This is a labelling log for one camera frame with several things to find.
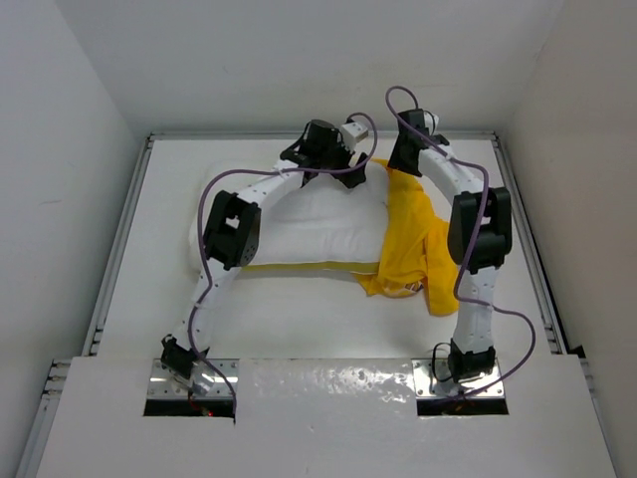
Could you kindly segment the white pillow yellow edge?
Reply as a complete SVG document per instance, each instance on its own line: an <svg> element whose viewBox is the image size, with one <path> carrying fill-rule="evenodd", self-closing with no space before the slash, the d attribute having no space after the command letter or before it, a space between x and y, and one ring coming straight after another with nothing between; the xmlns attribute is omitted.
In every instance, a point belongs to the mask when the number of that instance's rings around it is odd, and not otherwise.
<svg viewBox="0 0 637 478"><path fill-rule="evenodd" d="M248 270L377 272L388 226L389 176L378 161L352 189L322 174L262 214Z"/></svg>

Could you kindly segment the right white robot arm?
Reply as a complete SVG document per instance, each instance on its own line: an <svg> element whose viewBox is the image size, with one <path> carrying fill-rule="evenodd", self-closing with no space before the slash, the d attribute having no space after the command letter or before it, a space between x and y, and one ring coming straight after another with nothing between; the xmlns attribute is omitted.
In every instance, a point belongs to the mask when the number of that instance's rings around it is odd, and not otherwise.
<svg viewBox="0 0 637 478"><path fill-rule="evenodd" d="M490 185L485 167L459 159L445 137L432 135L422 109L394 116L398 137L389 167L429 178L451 205L447 249L459 266L453 289L459 310L447 363L451 380L472 380L496 361L493 297L513 246L511 195Z"/></svg>

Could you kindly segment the yellow pillowcase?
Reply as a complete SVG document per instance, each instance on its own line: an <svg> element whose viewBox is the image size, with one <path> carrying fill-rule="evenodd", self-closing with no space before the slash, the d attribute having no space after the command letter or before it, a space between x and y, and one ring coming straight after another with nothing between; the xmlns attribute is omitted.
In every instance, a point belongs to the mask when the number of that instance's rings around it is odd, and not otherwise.
<svg viewBox="0 0 637 478"><path fill-rule="evenodd" d="M388 179L388 225L377 271L354 278L369 296L402 299L421 293L431 315L456 313L458 266L447 247L448 222L435 213L416 177L389 168L385 159L374 158L371 164Z"/></svg>

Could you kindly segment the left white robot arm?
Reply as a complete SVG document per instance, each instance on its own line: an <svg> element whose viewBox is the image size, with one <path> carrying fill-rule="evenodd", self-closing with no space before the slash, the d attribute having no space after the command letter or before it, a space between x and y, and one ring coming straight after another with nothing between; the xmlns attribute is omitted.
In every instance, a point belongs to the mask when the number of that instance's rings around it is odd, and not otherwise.
<svg viewBox="0 0 637 478"><path fill-rule="evenodd" d="M264 213L319 175L328 174L348 188L362 183L370 155L363 152L355 164L350 162L356 147L370 134L376 134L370 122L348 118L335 126L312 119L271 169L231 169L204 187L195 216L201 272L192 306L187 318L161 341L161 364L180 381L193 381L195 369L206 363L212 327L198 325L196 316L217 304L238 273L255 258Z"/></svg>

